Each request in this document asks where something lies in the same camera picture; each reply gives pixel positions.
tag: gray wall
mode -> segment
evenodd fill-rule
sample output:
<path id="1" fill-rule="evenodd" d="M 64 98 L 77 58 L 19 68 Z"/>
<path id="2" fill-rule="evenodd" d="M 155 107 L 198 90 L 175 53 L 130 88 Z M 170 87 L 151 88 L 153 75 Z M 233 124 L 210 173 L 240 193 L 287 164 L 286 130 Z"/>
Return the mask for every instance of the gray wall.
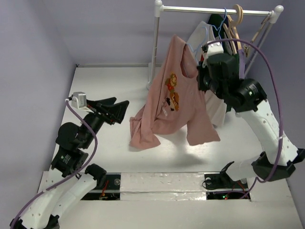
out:
<path id="1" fill-rule="evenodd" d="M 154 0 L 43 0 L 76 63 L 148 63 L 153 45 Z M 282 0 L 163 0 L 166 6 L 272 10 Z M 187 40 L 208 14 L 163 12 L 157 62 L 174 33 Z M 262 17 L 247 16 L 238 27 L 251 39 Z"/>
<path id="2" fill-rule="evenodd" d="M 0 228 L 48 169 L 75 64 L 41 0 L 0 0 Z"/>
<path id="3" fill-rule="evenodd" d="M 273 26 L 262 50 L 273 66 L 279 91 L 286 134 L 298 148 L 305 148 L 305 1 L 285 0 L 284 12 Z M 269 96 L 277 113 L 277 105 L 269 72 L 262 58 L 257 58 L 250 76 L 257 79 Z M 288 183 L 300 218 L 305 227 L 305 162 L 296 164 Z"/>

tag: white table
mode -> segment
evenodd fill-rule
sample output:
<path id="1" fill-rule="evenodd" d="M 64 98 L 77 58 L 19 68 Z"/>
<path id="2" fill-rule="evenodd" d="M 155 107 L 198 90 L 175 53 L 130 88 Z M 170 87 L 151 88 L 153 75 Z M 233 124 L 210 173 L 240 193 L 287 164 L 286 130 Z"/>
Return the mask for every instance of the white table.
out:
<path id="1" fill-rule="evenodd" d="M 220 142 L 189 146 L 184 127 L 174 135 L 158 136 L 159 147 L 145 151 L 130 147 L 129 118 L 145 104 L 146 83 L 147 68 L 77 68 L 75 71 L 70 94 L 82 91 L 89 100 L 115 96 L 118 102 L 130 101 L 122 124 L 104 124 L 97 134 L 99 146 L 92 162 L 107 172 L 212 172 L 230 161 L 251 158 L 262 151 L 248 124 L 233 112 L 226 115 L 224 126 L 217 129 Z M 65 122 L 80 123 L 68 109 L 62 120 Z M 93 144 L 86 152 L 92 152 Z M 257 184 L 251 198 L 252 201 L 81 201 L 61 229 L 302 228 L 285 180 Z"/>

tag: pink shirt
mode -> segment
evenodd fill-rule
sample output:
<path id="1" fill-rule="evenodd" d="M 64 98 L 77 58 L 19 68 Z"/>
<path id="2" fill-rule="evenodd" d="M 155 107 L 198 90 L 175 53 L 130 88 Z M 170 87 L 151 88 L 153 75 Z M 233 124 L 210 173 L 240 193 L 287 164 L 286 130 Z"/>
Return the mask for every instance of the pink shirt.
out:
<path id="1" fill-rule="evenodd" d="M 131 146 L 158 146 L 160 141 L 154 134 L 173 134 L 186 124 L 191 146 L 220 141 L 206 112 L 204 92 L 198 90 L 196 67 L 185 41 L 174 35 L 146 104 L 130 118 Z"/>

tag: wooden hanger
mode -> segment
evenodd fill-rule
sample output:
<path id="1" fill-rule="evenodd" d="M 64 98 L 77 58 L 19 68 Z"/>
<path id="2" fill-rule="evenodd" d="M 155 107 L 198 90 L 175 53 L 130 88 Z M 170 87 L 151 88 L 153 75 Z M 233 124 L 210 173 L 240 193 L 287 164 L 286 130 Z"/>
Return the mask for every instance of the wooden hanger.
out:
<path id="1" fill-rule="evenodd" d="M 243 14 L 243 8 L 240 5 L 234 5 L 233 9 L 237 11 L 237 20 L 234 21 L 230 15 L 227 15 L 228 18 L 228 24 L 227 26 L 225 23 L 223 24 L 224 31 L 227 35 L 227 37 L 230 38 L 236 38 L 239 39 L 239 35 L 236 29 L 236 26 L 242 23 L 244 14 Z M 229 42 L 233 51 L 233 54 L 237 54 L 237 50 L 242 49 L 242 44 L 240 42 L 237 42 L 237 47 L 235 46 L 235 43 L 233 41 Z"/>

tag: clothing rack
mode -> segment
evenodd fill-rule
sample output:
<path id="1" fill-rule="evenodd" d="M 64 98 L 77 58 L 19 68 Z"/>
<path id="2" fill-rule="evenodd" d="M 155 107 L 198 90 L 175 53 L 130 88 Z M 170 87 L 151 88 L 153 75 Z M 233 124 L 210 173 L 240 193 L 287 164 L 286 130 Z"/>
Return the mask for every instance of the clothing rack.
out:
<path id="1" fill-rule="evenodd" d="M 158 33 L 159 33 L 159 22 L 160 15 L 162 11 L 175 11 L 175 12 L 196 12 L 196 13 L 225 13 L 224 9 L 213 9 L 213 8 L 195 8 L 195 7 L 176 7 L 176 6 L 164 6 L 161 0 L 155 0 L 154 2 L 154 32 L 153 32 L 153 49 L 152 49 L 152 62 L 148 64 L 148 84 L 147 88 L 150 87 L 156 68 L 156 55 L 157 55 L 157 43 L 158 43 Z M 258 48 L 261 48 L 271 27 L 276 23 L 279 18 L 281 12 L 283 12 L 283 6 L 276 6 L 274 10 L 271 11 L 256 11 L 256 10 L 243 10 L 244 15 L 252 15 L 252 16 L 269 16 L 270 20 L 268 21 L 268 25 L 258 42 Z M 236 10 L 226 10 L 227 14 L 237 14 Z M 245 75 L 249 72 L 255 58 L 257 56 L 257 52 L 254 51 L 252 55 L 249 57 L 249 64 L 246 66 Z"/>

